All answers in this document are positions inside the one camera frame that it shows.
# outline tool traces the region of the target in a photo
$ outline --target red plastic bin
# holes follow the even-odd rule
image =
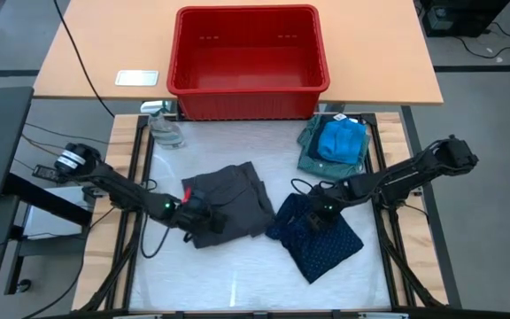
[[[182,8],[166,85],[191,120],[310,118],[329,86],[318,11]]]

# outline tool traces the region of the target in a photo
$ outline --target folded clothes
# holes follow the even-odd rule
[[[356,175],[361,171],[361,165],[367,154],[367,145],[362,147],[360,154],[360,163],[356,165],[349,165],[344,163],[335,163],[331,161],[313,159],[309,156],[309,150],[314,134],[320,127],[321,115],[314,115],[307,123],[306,127],[300,132],[297,142],[302,146],[302,151],[298,157],[298,169],[307,173],[325,177],[331,180],[342,179],[351,175]]]
[[[211,231],[192,238],[196,248],[219,245],[246,235],[256,237],[273,223],[274,210],[251,162],[182,180],[184,189],[202,191],[212,209],[228,217],[221,234]]]
[[[363,124],[348,119],[330,121],[320,135],[318,153],[326,160],[357,164],[366,136]]]
[[[312,211],[307,196],[290,194],[265,233],[281,241],[310,284],[363,247],[341,216],[329,228],[313,230],[306,219]]]

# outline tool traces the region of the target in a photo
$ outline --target gray shirt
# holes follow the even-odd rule
[[[273,206],[251,162],[184,179],[182,185],[185,190],[191,187],[204,192],[212,209],[228,217],[221,234],[206,231],[193,237],[196,248],[223,244],[246,235],[256,237],[273,223]]]

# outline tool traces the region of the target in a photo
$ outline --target wooden desk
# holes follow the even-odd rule
[[[176,12],[190,5],[312,4],[320,13],[331,79],[321,100],[441,105],[437,79],[410,0],[72,0],[65,15],[103,98],[174,98],[166,75]],[[158,70],[154,87],[115,85],[119,70]],[[94,98],[64,27],[35,83],[35,97]]]
[[[138,115],[118,115],[113,123],[110,146],[107,150],[106,162],[113,166],[123,175],[127,175],[133,141],[135,140],[135,128]],[[387,165],[393,165],[401,160],[408,159],[410,153],[405,138],[405,131],[398,113],[377,113],[378,128],[382,141],[382,148]],[[148,142],[148,131],[143,135],[140,157],[138,160],[136,176],[141,176],[143,171],[145,145]],[[424,209],[420,198],[409,198],[407,204]],[[102,198],[97,201],[93,220],[100,218],[110,209],[109,200]],[[430,290],[435,298],[445,303],[447,301],[444,283],[440,274],[429,225],[423,213],[412,208],[403,207],[398,210],[401,234],[406,250],[406,258],[413,272],[419,277],[424,285]],[[104,281],[105,276],[112,266],[115,238],[120,223],[120,212],[114,211],[103,221],[98,223],[89,234],[86,252],[84,255],[84,268],[81,272],[76,293],[73,301],[73,309],[80,308]],[[133,220],[128,222],[127,238],[133,229]],[[398,299],[400,305],[406,304],[406,296],[398,268],[393,264],[393,273],[396,277]],[[125,276],[123,273],[118,282],[115,307],[121,307],[121,297],[125,288]]]

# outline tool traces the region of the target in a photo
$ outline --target navy patterned shirt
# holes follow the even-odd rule
[[[290,194],[266,231],[268,237],[281,240],[310,284],[363,247],[342,216],[325,230],[312,230],[306,219],[312,210],[307,196]]]

